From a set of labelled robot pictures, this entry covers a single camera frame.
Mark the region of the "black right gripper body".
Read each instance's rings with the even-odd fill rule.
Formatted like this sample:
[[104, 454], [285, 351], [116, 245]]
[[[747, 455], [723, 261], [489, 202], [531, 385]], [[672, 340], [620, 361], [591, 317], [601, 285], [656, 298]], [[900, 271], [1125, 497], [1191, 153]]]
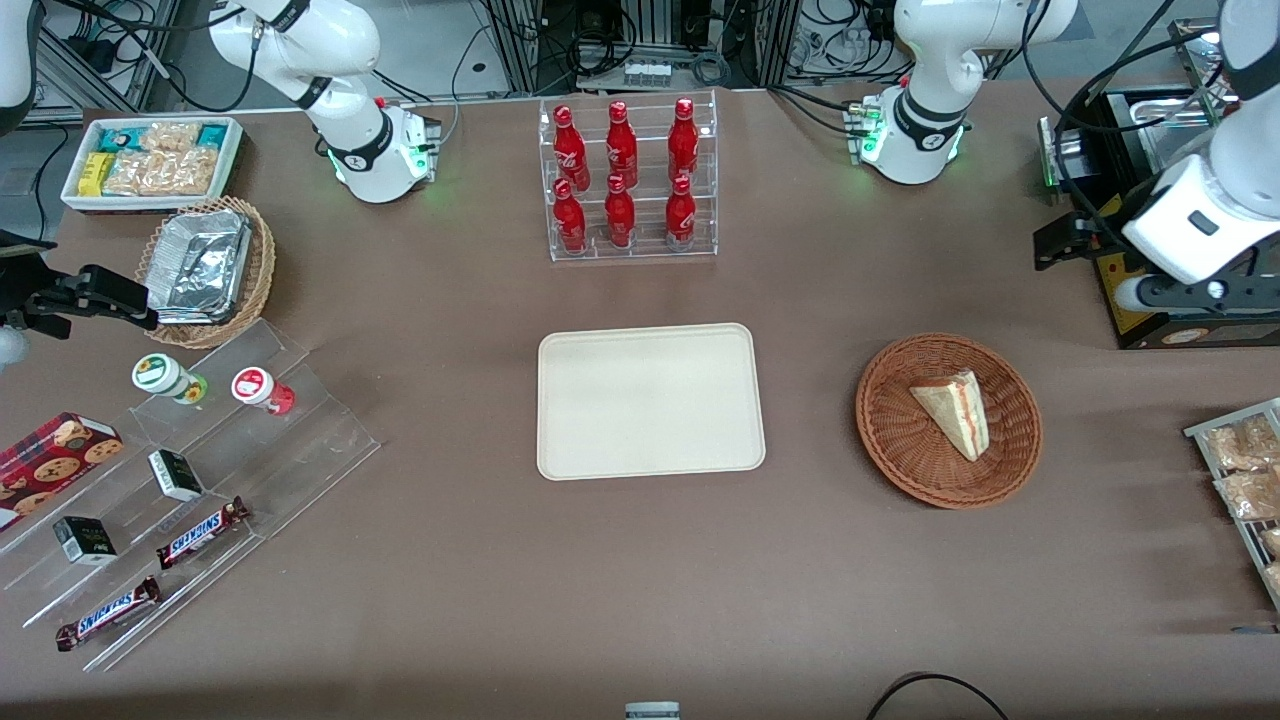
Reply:
[[63, 315], [92, 316], [92, 307], [78, 295], [91, 265], [78, 273], [55, 272], [46, 263], [3, 263], [1, 324], [15, 331], [37, 331], [68, 340], [70, 320]]

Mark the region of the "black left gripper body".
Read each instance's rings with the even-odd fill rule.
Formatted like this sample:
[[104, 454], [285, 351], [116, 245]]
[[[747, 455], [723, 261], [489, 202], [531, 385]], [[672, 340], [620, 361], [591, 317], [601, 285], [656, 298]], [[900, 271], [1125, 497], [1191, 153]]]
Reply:
[[1087, 213], [1091, 231], [1103, 254], [1120, 252], [1125, 263], [1137, 261], [1137, 249], [1123, 233], [1123, 227], [1134, 215], [1135, 209], [1128, 205], [1106, 205], [1097, 211]]

